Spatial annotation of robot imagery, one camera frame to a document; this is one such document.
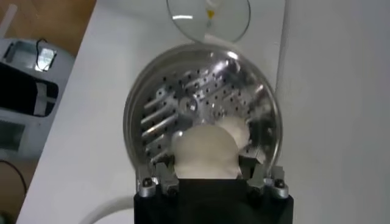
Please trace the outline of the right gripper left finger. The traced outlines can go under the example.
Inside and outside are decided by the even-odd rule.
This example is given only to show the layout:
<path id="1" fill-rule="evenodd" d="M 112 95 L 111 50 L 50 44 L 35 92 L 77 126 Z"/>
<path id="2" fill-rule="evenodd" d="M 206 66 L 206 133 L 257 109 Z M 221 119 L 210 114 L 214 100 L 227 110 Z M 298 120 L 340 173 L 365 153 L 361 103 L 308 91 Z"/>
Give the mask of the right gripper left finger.
<path id="1" fill-rule="evenodd" d="M 179 179 L 173 169 L 174 156 L 163 155 L 136 164 L 136 188 L 139 197 L 154 197 L 157 193 L 175 196 Z"/>

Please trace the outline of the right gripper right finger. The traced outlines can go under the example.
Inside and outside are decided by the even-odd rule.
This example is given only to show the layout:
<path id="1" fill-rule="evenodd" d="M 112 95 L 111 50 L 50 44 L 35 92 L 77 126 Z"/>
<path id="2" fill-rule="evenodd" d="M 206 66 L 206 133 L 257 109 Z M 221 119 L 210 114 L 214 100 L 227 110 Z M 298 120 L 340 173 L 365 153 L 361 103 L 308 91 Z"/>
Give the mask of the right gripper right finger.
<path id="1" fill-rule="evenodd" d="M 285 171 L 282 166 L 268 167 L 255 158 L 239 156 L 241 178 L 246 180 L 250 189 L 260 195 L 271 195 L 273 198 L 288 198 L 289 187 L 285 182 Z"/>

